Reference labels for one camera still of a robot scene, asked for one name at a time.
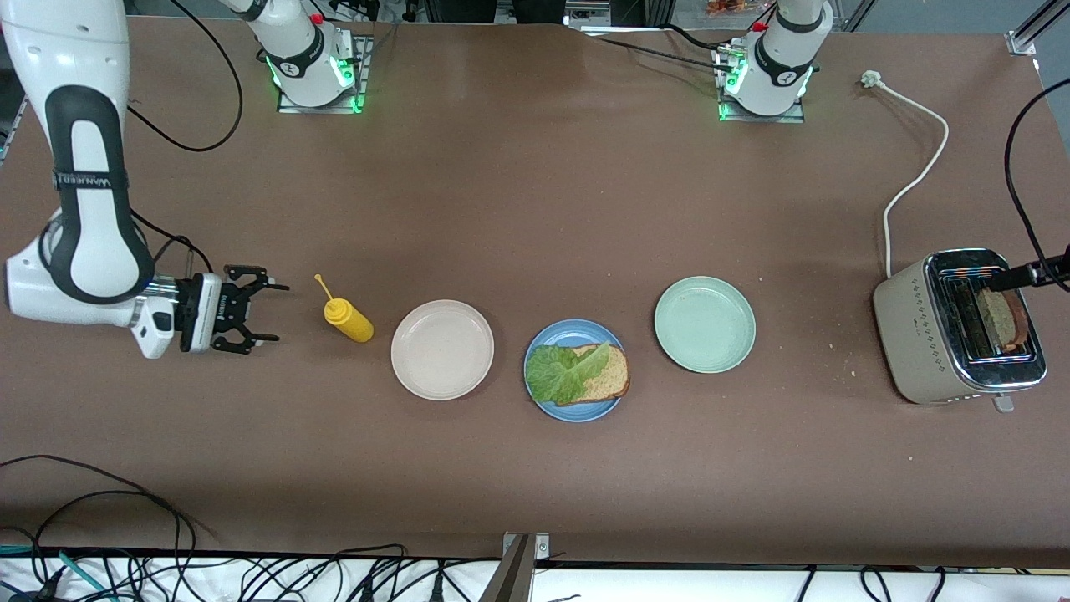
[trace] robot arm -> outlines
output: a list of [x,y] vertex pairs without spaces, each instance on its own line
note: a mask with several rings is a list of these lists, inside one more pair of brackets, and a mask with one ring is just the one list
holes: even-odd
[[[317,106],[347,88],[335,75],[338,34],[314,25],[300,0],[223,0],[249,22],[291,101]],[[131,215],[123,163],[129,41],[121,0],[0,0],[15,71],[54,157],[60,207],[4,264],[12,313],[62,324],[127,327],[158,358],[175,333],[183,352],[248,353],[262,341],[244,327],[248,296],[281,288],[255,266],[175,279],[157,274]],[[234,280],[253,276],[239,285]],[[213,336],[236,330],[241,343]]]
[[769,27],[743,38],[745,60],[725,93],[755,114],[783,113],[806,90],[831,29],[832,6],[825,0],[779,0]]

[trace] mustard bottle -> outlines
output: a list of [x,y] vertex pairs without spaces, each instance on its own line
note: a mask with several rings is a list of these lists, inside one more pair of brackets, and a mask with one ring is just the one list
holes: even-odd
[[323,320],[357,343],[367,343],[371,340],[376,329],[368,319],[357,312],[349,300],[332,296],[327,284],[323,282],[323,276],[316,274],[315,277],[323,287],[323,292],[327,293],[327,304],[323,306]]

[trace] logo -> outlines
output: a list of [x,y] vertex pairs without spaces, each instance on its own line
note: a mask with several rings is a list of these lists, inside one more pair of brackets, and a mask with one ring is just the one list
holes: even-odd
[[110,188],[111,180],[95,173],[52,173],[52,185],[76,188]]

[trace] bread slice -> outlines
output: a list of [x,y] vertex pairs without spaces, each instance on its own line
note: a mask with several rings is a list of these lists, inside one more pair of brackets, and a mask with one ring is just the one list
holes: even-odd
[[977,294],[977,308],[989,335],[995,335],[1004,353],[1013,352],[1029,337],[1029,317],[1013,290],[993,292],[987,288]]
[[[575,352],[577,356],[582,356],[596,348],[598,348],[598,345],[584,345],[582,348],[572,348],[572,352]],[[610,345],[609,354],[609,361],[606,364],[606,368],[602,369],[601,373],[594,379],[588,379],[583,384],[587,388],[587,392],[571,404],[557,404],[559,406],[605,402],[607,400],[622,398],[628,392],[628,387],[631,386],[631,373],[628,371],[628,358],[625,357],[624,350],[621,350],[616,345]]]

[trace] table surface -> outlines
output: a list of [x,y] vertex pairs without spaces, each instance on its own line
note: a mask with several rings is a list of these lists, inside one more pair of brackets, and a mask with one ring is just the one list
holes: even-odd
[[[131,22],[135,106],[187,143],[225,132],[235,94],[211,44],[185,20]],[[1030,259],[1002,153],[1040,84],[999,36],[831,35],[807,122],[771,125],[719,122],[700,67],[553,26],[402,26],[363,114],[276,114],[248,29],[210,27],[245,86],[241,127],[193,154],[128,120],[132,204],[217,268],[262,264],[293,285],[259,294],[250,318],[282,341],[144,361],[121,329],[2,313],[0,456],[139,481],[221,550],[492,555],[503,531],[530,530],[566,559],[1070,565],[1067,298],[1027,293],[1051,374],[1008,416],[901,399],[870,304],[881,212],[941,130],[861,90],[866,68],[951,124],[892,214],[897,268],[961,246]],[[629,38],[702,58],[668,34]],[[3,256],[56,206],[50,167],[28,117],[0,170]],[[1070,230],[1067,167],[1035,111],[1015,170],[1050,252]],[[316,272],[371,319],[372,342],[322,322]],[[659,294],[694,274],[734,283],[756,317],[753,352],[725,374],[676,367],[654,337]],[[493,368],[458,401],[417,399],[391,370],[395,327],[432,298],[493,328]],[[572,318],[609,327],[632,368],[590,425],[544,415],[521,377],[529,341]],[[0,515],[27,526],[108,488],[41,463],[0,484]],[[168,525],[97,501],[43,543],[168,547]]]

